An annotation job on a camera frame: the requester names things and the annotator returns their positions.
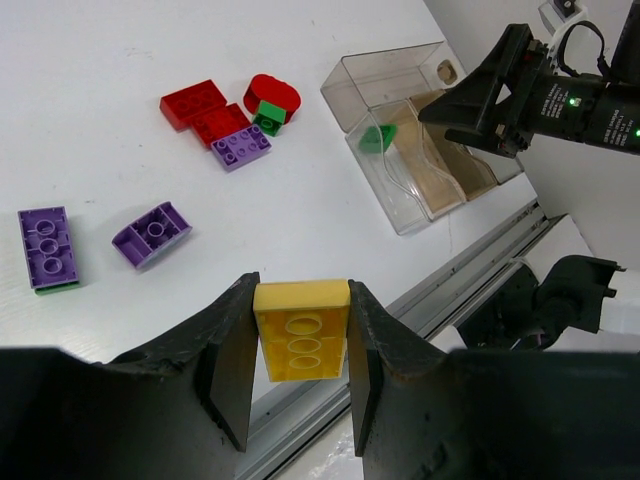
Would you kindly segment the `curved yellow lego brick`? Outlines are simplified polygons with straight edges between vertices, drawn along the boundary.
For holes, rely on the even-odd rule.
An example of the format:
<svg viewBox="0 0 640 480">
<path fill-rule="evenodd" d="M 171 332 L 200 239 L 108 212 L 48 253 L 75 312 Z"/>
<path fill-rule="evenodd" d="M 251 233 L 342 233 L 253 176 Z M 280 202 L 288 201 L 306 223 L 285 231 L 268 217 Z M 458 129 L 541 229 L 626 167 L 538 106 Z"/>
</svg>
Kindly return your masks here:
<svg viewBox="0 0 640 480">
<path fill-rule="evenodd" d="M 253 312 L 269 380 L 339 378 L 350 301 L 345 279 L 258 284 Z"/>
</svg>

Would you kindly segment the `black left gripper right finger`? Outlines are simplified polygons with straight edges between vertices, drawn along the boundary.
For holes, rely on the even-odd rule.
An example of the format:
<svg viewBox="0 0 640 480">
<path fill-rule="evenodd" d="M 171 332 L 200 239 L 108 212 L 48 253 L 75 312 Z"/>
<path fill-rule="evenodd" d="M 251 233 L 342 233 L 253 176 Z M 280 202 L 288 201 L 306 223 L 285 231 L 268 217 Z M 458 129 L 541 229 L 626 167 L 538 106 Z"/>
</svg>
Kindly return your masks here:
<svg viewBox="0 0 640 480">
<path fill-rule="evenodd" d="M 348 366 L 365 364 L 371 314 L 385 309 L 349 285 Z M 445 465 L 425 479 L 635 479 L 639 359 L 624 353 L 456 350 L 427 341 L 400 375 L 424 386 L 426 444 Z"/>
</svg>

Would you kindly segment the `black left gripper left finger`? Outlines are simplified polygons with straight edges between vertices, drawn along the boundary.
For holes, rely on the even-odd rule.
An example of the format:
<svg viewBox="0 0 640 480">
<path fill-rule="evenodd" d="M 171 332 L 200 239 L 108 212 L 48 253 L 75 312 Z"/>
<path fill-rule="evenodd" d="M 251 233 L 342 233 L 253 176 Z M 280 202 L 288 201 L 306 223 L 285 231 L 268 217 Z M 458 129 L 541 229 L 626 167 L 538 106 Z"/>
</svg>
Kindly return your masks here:
<svg viewBox="0 0 640 480">
<path fill-rule="evenodd" d="M 108 363 L 1 352 L 5 479 L 230 479 L 246 450 L 258 333 L 247 273 Z"/>
</svg>

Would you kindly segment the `small curved green brick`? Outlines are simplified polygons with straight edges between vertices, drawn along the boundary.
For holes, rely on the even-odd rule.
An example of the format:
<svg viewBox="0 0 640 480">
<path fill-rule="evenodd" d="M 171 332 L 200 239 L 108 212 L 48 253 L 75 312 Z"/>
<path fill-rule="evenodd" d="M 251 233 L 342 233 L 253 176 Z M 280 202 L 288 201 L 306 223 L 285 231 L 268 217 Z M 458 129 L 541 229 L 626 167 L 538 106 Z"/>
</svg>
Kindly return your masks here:
<svg viewBox="0 0 640 480">
<path fill-rule="evenodd" d="M 396 133 L 397 126 L 394 124 L 369 126 L 360 138 L 358 148 L 366 154 L 384 153 L 391 146 Z"/>
</svg>

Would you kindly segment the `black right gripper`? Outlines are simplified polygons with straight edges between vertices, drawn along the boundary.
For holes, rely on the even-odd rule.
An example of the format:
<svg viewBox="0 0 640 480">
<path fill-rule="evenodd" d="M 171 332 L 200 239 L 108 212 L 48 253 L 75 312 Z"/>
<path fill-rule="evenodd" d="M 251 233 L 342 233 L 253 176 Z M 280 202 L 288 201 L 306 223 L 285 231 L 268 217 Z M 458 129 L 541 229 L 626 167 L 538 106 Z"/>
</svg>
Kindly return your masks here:
<svg viewBox="0 0 640 480">
<path fill-rule="evenodd" d="M 527 150 L 533 135 L 576 143 L 613 145 L 615 108 L 610 82 L 597 75 L 561 77 L 550 70 L 527 24 L 509 24 L 481 64 L 455 87 L 425 106 L 418 119 L 432 125 L 488 125 L 503 87 L 513 91 L 523 72 L 531 86 L 519 116 L 519 129 L 478 134 L 445 128 L 445 139 L 505 158 Z"/>
</svg>

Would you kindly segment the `curved purple lego brick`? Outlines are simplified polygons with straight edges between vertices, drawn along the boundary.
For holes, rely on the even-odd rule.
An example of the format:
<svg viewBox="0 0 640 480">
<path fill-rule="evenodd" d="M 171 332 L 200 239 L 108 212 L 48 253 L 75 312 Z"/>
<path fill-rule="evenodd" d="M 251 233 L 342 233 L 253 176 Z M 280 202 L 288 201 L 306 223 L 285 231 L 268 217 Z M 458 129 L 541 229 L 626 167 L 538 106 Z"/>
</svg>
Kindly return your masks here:
<svg viewBox="0 0 640 480">
<path fill-rule="evenodd" d="M 111 243 L 134 269 L 142 269 L 191 231 L 192 226 L 166 201 L 128 224 Z"/>
</svg>

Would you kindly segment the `right arm base joint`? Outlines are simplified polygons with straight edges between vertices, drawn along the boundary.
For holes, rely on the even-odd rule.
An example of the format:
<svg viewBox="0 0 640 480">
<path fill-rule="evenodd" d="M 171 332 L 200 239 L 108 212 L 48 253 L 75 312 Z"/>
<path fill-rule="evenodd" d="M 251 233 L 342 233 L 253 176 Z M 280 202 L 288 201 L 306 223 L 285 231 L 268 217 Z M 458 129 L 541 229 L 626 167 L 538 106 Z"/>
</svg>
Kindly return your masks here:
<svg viewBox="0 0 640 480">
<path fill-rule="evenodd" d="M 639 272 L 569 255 L 539 282 L 525 266 L 457 330 L 468 348 L 546 350 L 568 328 L 637 336 Z"/>
</svg>

